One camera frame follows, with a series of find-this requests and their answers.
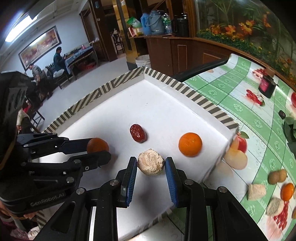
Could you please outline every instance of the glass window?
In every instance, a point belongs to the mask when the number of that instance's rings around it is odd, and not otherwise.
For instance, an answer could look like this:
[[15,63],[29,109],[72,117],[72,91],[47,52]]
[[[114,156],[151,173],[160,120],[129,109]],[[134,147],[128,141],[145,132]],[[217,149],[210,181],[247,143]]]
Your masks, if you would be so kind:
[[296,45],[259,0],[194,0],[197,37],[227,44],[262,60],[296,84]]

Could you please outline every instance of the orange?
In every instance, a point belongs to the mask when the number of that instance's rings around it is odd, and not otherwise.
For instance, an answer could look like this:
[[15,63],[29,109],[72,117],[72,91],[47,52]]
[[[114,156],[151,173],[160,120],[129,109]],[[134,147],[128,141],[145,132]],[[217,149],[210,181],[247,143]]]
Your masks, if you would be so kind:
[[184,156],[196,156],[202,148],[202,139],[198,134],[188,132],[179,140],[179,150]]
[[292,183],[288,183],[281,188],[281,199],[289,201],[294,193],[294,185]]
[[97,138],[97,137],[92,138],[87,143],[87,146],[86,146],[87,153],[98,152],[103,150],[109,151],[109,146],[107,142],[105,142],[101,138]]

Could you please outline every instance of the picture frame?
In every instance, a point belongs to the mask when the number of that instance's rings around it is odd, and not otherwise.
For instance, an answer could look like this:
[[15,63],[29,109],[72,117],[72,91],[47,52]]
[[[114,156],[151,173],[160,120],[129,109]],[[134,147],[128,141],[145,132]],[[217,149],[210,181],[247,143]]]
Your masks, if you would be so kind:
[[60,45],[61,39],[57,32],[56,26],[50,28],[28,44],[19,54],[19,59],[25,71],[28,70],[29,64],[35,63],[43,55]]

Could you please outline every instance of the trash can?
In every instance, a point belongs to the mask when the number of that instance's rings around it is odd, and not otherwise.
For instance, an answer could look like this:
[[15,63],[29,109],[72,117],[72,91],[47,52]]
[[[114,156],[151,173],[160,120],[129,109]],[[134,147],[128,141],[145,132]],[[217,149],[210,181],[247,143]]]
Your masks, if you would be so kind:
[[138,67],[144,66],[144,67],[151,68],[149,54],[141,55],[141,56],[137,57],[136,58],[136,65]]

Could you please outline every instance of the blue thermos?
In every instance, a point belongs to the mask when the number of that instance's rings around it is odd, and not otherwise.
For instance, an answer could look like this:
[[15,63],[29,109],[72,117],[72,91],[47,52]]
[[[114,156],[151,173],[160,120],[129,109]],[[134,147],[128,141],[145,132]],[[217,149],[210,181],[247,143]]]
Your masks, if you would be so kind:
[[151,27],[152,35],[162,35],[165,32],[165,28],[163,26],[163,20],[161,18],[161,14],[155,10],[152,10],[149,14],[149,26]]
[[143,28],[143,34],[144,35],[151,35],[151,27],[150,27],[148,13],[143,13],[143,15],[141,17],[141,24],[142,24],[142,28]]

